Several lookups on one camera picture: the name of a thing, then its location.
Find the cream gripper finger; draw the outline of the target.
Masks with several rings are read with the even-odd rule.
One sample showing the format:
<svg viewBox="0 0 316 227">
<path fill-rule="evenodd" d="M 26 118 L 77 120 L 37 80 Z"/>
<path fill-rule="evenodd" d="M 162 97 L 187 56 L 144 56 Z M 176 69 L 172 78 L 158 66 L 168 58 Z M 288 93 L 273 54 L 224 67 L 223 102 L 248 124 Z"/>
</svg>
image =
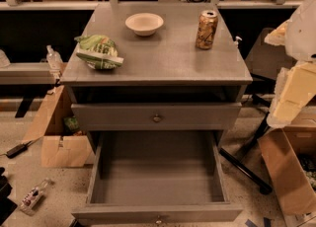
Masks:
<svg viewBox="0 0 316 227">
<path fill-rule="evenodd" d="M 281 68 L 276 77 L 268 125 L 283 128 L 291 124 L 301 110 L 316 96 L 316 65 L 297 62 L 292 68 Z"/>
</svg>

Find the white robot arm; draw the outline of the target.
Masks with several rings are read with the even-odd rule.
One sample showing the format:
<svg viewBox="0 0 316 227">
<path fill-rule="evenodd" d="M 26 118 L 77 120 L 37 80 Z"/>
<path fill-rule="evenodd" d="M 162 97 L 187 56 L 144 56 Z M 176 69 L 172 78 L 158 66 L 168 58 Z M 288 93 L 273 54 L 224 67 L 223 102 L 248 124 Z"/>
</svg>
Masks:
<svg viewBox="0 0 316 227">
<path fill-rule="evenodd" d="M 290 69 L 280 69 L 267 118 L 270 127 L 283 128 L 316 96 L 316 0 L 304 0 L 265 42 L 283 45 L 296 60 Z"/>
</svg>

